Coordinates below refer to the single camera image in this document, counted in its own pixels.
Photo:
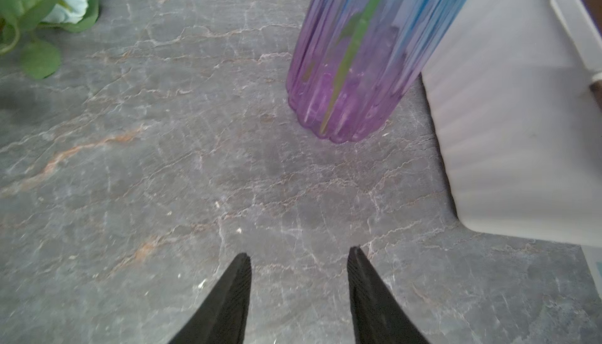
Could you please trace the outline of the purple glass vase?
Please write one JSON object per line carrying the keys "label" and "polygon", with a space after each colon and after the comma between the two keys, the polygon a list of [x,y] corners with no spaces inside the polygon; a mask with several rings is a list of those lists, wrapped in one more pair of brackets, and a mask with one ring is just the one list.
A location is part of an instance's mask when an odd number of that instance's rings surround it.
{"label": "purple glass vase", "polygon": [[302,127],[333,143],[380,129],[467,0],[311,0],[286,79]]}

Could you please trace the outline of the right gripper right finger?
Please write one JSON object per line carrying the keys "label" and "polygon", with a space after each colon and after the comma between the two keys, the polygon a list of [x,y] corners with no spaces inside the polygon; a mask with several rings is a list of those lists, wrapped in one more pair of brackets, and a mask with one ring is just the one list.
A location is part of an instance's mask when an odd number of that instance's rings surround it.
{"label": "right gripper right finger", "polygon": [[346,268],[356,343],[429,343],[361,248],[350,248]]}

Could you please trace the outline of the white flower stem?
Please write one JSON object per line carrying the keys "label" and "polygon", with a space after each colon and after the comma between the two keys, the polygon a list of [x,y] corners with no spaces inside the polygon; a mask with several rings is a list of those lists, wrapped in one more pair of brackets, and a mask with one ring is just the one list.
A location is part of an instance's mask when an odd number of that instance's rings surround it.
{"label": "white flower stem", "polygon": [[79,33],[96,24],[99,0],[1,0],[1,55],[22,39],[20,68],[33,79],[45,79],[61,65],[61,52],[36,35],[39,29]]}

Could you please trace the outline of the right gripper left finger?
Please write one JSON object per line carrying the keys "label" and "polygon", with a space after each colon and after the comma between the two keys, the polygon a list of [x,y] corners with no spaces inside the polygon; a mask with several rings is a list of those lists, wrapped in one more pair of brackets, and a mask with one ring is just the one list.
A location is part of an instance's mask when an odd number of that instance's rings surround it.
{"label": "right gripper left finger", "polygon": [[243,343],[252,287],[251,258],[239,253],[170,344]]}

